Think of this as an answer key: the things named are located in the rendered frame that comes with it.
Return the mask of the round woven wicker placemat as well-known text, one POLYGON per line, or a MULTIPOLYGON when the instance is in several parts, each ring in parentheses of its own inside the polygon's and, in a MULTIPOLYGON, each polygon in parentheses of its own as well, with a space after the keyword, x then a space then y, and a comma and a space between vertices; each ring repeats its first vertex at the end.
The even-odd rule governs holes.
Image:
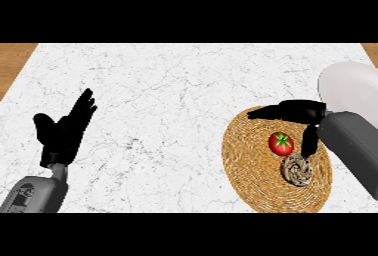
POLYGON ((301 153, 305 124, 280 120, 248 119, 245 109, 231 119, 223 135, 221 160, 237 196, 257 212, 317 212, 332 187, 332 168, 327 150, 317 142, 308 157, 313 180, 304 187, 289 184, 280 175, 283 157, 268 148, 268 137, 283 132, 294 140, 294 154, 301 153))

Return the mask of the brown swirled pastry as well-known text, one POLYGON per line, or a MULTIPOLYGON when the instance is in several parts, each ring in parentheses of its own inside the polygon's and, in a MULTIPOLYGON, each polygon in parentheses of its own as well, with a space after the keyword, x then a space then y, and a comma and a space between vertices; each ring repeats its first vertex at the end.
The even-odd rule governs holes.
POLYGON ((304 187, 310 184, 313 168, 299 154, 291 154, 285 157, 280 164, 280 175, 285 181, 296 187, 304 187))

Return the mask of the white plate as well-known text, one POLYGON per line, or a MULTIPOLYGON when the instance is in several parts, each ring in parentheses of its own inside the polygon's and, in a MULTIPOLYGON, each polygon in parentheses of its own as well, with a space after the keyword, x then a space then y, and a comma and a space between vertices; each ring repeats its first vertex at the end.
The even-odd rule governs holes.
POLYGON ((378 68, 350 61, 329 65, 317 91, 329 111, 357 113, 378 128, 378 68))

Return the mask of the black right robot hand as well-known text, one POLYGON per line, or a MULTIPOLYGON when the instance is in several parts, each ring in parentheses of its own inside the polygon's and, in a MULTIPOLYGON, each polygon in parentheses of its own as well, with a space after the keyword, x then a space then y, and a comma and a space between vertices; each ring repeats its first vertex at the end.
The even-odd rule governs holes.
POLYGON ((317 125, 325 117, 326 104, 313 100, 285 100, 246 113, 249 119, 282 120, 305 124, 301 156, 307 159, 317 150, 317 125))

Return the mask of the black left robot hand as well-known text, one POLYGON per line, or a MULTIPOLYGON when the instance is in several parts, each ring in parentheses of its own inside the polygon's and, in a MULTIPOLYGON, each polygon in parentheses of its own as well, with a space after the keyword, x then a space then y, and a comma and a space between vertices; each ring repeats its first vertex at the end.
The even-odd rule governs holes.
POLYGON ((85 89, 69 114, 57 122, 44 113, 34 115, 37 140, 42 145, 41 167, 47 168, 56 163, 68 166, 72 163, 96 109, 93 91, 85 89))

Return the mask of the red tomato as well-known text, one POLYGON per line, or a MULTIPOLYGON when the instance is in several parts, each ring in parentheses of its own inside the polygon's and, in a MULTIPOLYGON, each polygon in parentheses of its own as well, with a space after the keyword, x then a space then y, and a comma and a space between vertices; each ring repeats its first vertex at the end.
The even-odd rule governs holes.
POLYGON ((294 141, 288 134, 274 132, 268 137, 268 148, 277 156, 286 156, 294 151, 294 141))

